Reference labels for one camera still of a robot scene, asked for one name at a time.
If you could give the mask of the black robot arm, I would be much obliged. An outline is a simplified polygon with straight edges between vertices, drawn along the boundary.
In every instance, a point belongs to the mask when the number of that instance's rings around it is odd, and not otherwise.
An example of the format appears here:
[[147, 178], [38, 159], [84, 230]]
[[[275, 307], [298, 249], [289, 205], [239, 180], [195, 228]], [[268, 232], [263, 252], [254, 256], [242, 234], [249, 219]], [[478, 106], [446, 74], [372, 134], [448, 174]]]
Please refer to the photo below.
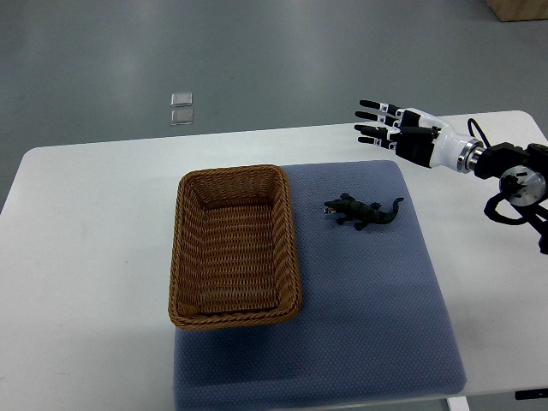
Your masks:
[[474, 175], [498, 179], [499, 192], [487, 200], [484, 213], [496, 223], [530, 224], [540, 235], [539, 251], [547, 253], [547, 147], [526, 148], [501, 143], [483, 150]]

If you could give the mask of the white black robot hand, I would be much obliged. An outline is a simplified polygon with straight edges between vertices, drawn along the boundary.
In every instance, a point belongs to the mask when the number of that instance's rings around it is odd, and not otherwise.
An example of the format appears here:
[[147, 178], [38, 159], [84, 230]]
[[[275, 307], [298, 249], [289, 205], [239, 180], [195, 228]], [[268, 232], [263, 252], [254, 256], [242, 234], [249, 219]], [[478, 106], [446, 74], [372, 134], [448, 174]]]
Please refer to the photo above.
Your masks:
[[363, 110], [355, 112], [360, 123], [354, 126], [358, 141], [392, 150], [410, 163], [468, 173], [473, 154], [485, 149], [481, 140], [458, 134], [451, 124], [422, 110], [367, 99], [360, 106]]

